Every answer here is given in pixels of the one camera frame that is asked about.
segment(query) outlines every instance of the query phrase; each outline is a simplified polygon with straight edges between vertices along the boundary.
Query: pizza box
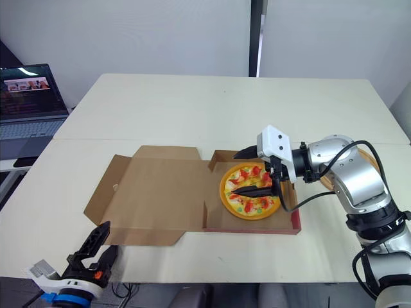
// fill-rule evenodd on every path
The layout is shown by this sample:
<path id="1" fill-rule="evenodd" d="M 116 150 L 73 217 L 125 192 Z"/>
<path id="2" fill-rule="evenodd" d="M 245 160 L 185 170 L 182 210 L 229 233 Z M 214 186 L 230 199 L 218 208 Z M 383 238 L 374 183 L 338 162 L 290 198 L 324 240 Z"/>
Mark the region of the pizza box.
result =
<path id="1" fill-rule="evenodd" d="M 297 234 L 298 211 L 283 209 L 256 221 L 233 216 L 222 204 L 219 184 L 235 151 L 214 151 L 210 161 L 198 150 L 176 146 L 141 146 L 133 157 L 115 155 L 84 214 L 96 225 L 111 222 L 106 244 L 171 246 L 187 231 Z M 284 183 L 287 206 L 297 204 L 295 190 Z"/>

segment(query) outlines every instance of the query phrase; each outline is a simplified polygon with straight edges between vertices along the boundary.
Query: white wall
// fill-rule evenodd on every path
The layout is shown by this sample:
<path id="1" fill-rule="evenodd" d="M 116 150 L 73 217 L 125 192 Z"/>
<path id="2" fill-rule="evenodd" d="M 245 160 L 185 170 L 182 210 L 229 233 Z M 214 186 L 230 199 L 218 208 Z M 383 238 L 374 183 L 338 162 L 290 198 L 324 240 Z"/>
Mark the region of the white wall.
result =
<path id="1" fill-rule="evenodd" d="M 391 106 L 411 81 L 411 1 L 268 0 L 260 76 L 366 78 Z"/>
<path id="2" fill-rule="evenodd" d="M 70 107 L 103 73 L 248 76 L 249 27 L 250 0 L 0 0 L 1 40 Z"/>

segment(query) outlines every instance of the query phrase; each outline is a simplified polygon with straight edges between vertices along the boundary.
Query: red tomato topping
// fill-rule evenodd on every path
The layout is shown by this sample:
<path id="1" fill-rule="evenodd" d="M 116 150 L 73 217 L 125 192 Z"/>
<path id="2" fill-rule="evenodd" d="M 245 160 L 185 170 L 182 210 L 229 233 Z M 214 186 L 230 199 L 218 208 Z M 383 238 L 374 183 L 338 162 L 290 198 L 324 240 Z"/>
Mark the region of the red tomato topping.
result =
<path id="1" fill-rule="evenodd" d="M 265 172 L 264 175 L 263 175 L 263 182 L 265 183 L 265 182 L 268 182 L 270 180 L 271 180 L 270 173 Z"/>
<path id="2" fill-rule="evenodd" d="M 262 198 L 261 204 L 263 205 L 263 209 L 267 210 L 268 206 L 270 205 L 270 202 L 267 200 L 267 198 Z"/>
<path id="3" fill-rule="evenodd" d="M 251 173 L 252 173 L 252 175 L 259 175 L 260 171 L 261 171 L 261 168 L 260 168 L 260 167 L 254 166 L 254 167 L 252 168 Z"/>
<path id="4" fill-rule="evenodd" d="M 238 180 L 239 180 L 239 179 L 236 179 L 236 178 L 230 178 L 230 179 L 229 179 L 230 182 L 232 182 L 232 183 L 234 183 L 234 184 L 236 184 L 236 185 L 238 184 Z"/>
<path id="5" fill-rule="evenodd" d="M 246 180 L 249 177 L 249 174 L 246 172 L 246 170 L 240 169 L 240 177 L 244 177 L 244 180 Z"/>
<path id="6" fill-rule="evenodd" d="M 246 213 L 250 212 L 250 211 L 252 210 L 252 206 L 253 206 L 252 201 L 248 201 L 248 202 L 245 204 L 244 211 L 245 211 Z"/>

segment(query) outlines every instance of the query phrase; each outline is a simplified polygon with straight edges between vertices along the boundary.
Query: black cable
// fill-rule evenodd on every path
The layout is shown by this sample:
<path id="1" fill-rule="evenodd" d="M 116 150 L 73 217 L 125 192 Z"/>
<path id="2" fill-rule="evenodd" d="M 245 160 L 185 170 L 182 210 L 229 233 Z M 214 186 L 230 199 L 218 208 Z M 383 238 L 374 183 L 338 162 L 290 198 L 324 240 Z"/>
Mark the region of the black cable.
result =
<path id="1" fill-rule="evenodd" d="M 328 194 L 335 194 L 335 191 L 326 191 L 326 192 L 322 192 L 320 194 L 315 194 L 314 196 L 311 196 L 311 197 L 305 199 L 303 202 L 298 203 L 297 206 L 294 207 L 293 209 L 288 209 L 287 206 L 285 205 L 285 202 L 284 202 L 283 192 L 281 191 L 281 183 L 280 183 L 280 180 L 278 178 L 275 179 L 275 184 L 276 184 L 277 187 L 279 187 L 278 197 L 280 199 L 280 203 L 281 203 L 282 208 L 286 212 L 293 212 L 293 211 L 297 210 L 298 208 L 302 207 L 307 202 L 310 202 L 311 200 L 314 200 L 315 198 L 322 197 L 322 196 L 327 196 Z"/>
<path id="2" fill-rule="evenodd" d="M 140 285 L 139 284 L 128 284 L 130 286 L 130 295 L 128 296 L 127 300 L 123 304 L 123 308 L 127 306 L 128 302 L 139 292 L 140 290 Z"/>
<path id="3" fill-rule="evenodd" d="M 40 296 L 42 296 L 44 294 L 43 290 L 40 290 L 31 300 L 29 300 L 28 302 L 26 302 L 22 307 L 23 308 L 27 308 L 28 306 L 30 306 L 32 303 L 34 303 Z"/>
<path id="4" fill-rule="evenodd" d="M 113 292 L 114 296 L 118 297 L 118 298 L 126 298 L 128 296 L 128 294 L 130 293 L 130 290 L 128 290 L 127 286 L 125 284 L 123 284 L 124 287 L 127 290 L 127 294 L 126 295 L 120 295 L 118 293 L 118 287 L 120 286 L 120 284 L 117 285 L 116 290 L 114 290 L 114 286 L 113 283 L 111 283 L 111 291 Z"/>
<path id="5" fill-rule="evenodd" d="M 378 156 L 378 153 L 374 149 L 374 146 L 372 146 L 371 143 L 369 143 L 368 141 L 365 141 L 365 140 L 354 141 L 354 142 L 348 144 L 341 151 L 339 151 L 338 154 L 335 155 L 334 158 L 331 160 L 331 162 L 329 162 L 328 166 L 320 173 L 320 175 L 319 175 L 320 178 L 328 173 L 328 171 L 331 169 L 331 167 L 333 167 L 333 165 L 341 157 L 341 155 L 343 155 L 348 149 L 351 149 L 352 147 L 357 146 L 358 144 L 364 144 L 371 150 L 371 153 L 372 153 L 372 155 L 374 155 L 374 158 L 377 162 L 378 168 L 380 169 L 381 178 L 383 179 L 383 182 L 384 182 L 385 186 L 387 186 L 388 191 L 390 191 L 389 188 L 388 188 L 387 179 L 385 178 L 384 167 L 383 167 L 383 164 L 381 162 L 380 156 Z"/>
<path id="6" fill-rule="evenodd" d="M 354 276 L 357 279 L 358 283 L 360 284 L 360 286 L 364 289 L 365 292 L 367 292 L 367 294 L 369 296 L 371 296 L 374 300 L 377 299 L 377 295 L 375 295 L 369 288 L 368 286 L 361 280 L 361 277 L 358 274 L 357 271 L 357 262 L 358 260 L 360 260 L 360 258 L 365 255 L 367 252 L 370 252 L 372 249 L 374 249 L 375 247 L 381 245 L 382 243 L 384 243 L 385 241 L 388 241 L 389 239 L 393 238 L 394 236 L 397 236 L 398 234 L 400 234 L 402 231 L 404 231 L 405 228 L 405 223 L 403 223 L 402 228 L 398 228 L 397 230 L 391 232 L 390 234 L 387 234 L 385 237 L 383 237 L 382 239 L 379 239 L 378 241 L 373 242 L 372 244 L 370 244 L 369 246 L 366 246 L 363 248 L 363 250 L 361 250 L 359 253 L 356 254 L 356 256 L 353 259 L 353 272 L 354 272 Z"/>

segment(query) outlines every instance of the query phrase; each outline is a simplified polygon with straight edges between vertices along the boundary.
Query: laptop keyboard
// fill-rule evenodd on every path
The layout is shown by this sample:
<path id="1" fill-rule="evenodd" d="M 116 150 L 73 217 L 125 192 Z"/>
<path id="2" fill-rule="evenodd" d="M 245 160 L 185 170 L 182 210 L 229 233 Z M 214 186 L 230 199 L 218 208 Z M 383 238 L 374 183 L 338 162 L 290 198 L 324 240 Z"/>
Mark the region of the laptop keyboard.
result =
<path id="1" fill-rule="evenodd" d="M 0 126 L 0 139 L 49 137 L 57 132 L 64 121 L 9 124 Z"/>

